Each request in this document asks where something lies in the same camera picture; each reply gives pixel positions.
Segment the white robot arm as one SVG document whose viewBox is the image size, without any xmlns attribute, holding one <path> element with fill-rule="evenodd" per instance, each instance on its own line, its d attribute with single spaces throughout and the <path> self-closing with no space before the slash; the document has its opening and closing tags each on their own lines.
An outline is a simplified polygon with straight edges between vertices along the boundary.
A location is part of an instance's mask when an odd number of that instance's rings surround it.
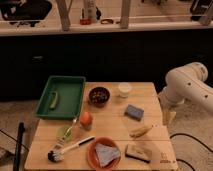
<svg viewBox="0 0 213 171">
<path fill-rule="evenodd" d="M 172 122 L 176 116 L 174 108 L 186 99 L 213 115 L 213 88 L 205 84 L 207 77 L 208 70 L 200 62 L 174 68 L 166 74 L 166 86 L 158 94 L 164 125 Z"/>
</svg>

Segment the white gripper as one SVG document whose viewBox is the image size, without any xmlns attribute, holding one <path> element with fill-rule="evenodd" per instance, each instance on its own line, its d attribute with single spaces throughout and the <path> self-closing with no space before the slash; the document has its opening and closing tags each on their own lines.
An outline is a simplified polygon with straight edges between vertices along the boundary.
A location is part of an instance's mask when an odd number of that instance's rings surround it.
<svg viewBox="0 0 213 171">
<path fill-rule="evenodd" d="M 163 124 L 169 125 L 176 116 L 176 112 L 172 111 L 176 103 L 169 101 L 162 93 L 158 95 L 158 99 L 163 112 Z"/>
</svg>

